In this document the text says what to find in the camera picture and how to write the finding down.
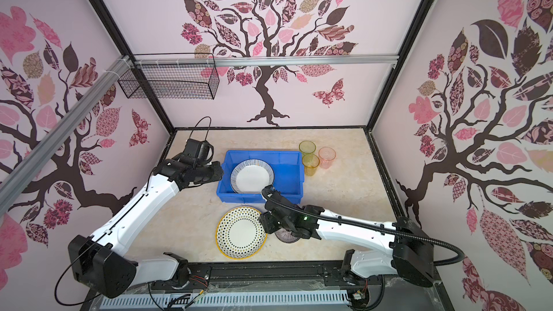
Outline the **dotted plate yellow rim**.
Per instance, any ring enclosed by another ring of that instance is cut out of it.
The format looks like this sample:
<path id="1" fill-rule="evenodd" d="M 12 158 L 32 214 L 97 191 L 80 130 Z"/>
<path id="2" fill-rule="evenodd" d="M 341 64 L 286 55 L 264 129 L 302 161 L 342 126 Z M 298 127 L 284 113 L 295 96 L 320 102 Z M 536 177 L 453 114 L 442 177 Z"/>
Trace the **dotted plate yellow rim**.
<path id="1" fill-rule="evenodd" d="M 268 235 L 259 221 L 261 214 L 249 206 L 235 207 L 224 214 L 215 232 L 215 242 L 223 256 L 243 260 L 263 248 Z"/>

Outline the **black striped rim white plate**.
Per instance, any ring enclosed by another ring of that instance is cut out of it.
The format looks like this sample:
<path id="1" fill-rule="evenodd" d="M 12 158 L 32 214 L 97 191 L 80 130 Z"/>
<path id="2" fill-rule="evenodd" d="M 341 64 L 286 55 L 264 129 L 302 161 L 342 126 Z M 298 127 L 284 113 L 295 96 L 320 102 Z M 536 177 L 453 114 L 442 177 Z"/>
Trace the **black striped rim white plate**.
<path id="1" fill-rule="evenodd" d="M 237 194 L 260 194 L 274 181 L 273 168 L 265 161 L 249 159 L 238 164 L 230 175 L 232 190 Z"/>

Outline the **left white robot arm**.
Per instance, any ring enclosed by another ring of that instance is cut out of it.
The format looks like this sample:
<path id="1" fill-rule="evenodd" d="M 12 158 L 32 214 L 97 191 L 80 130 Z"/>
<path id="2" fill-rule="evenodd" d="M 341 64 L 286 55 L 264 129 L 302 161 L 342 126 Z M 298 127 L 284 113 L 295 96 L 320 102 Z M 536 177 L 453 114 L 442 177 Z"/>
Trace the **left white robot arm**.
<path id="1" fill-rule="evenodd" d="M 167 159 L 158 164 L 141 191 L 111 220 L 90 236 L 76 236 L 69 243 L 73 278 L 108 298 L 150 282 L 185 286 L 191 274 L 187 259 L 169 252 L 149 259 L 126 255 L 145 226 L 181 190 L 219 182 L 223 175 L 218 161 L 194 165 Z"/>

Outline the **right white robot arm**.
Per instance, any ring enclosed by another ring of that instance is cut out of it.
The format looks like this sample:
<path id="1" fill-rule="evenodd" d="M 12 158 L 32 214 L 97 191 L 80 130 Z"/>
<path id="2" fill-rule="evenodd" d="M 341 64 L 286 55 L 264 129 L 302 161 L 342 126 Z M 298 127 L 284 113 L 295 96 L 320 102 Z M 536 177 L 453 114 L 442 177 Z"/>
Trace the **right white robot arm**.
<path id="1" fill-rule="evenodd" d="M 407 217 L 375 222 L 343 216 L 322 207 L 265 204 L 259 216 L 268 234 L 286 230 L 294 238 L 337 240 L 362 247 L 345 255 L 345 270 L 359 278 L 397 275 L 419 287 L 434 283 L 434 244 Z"/>

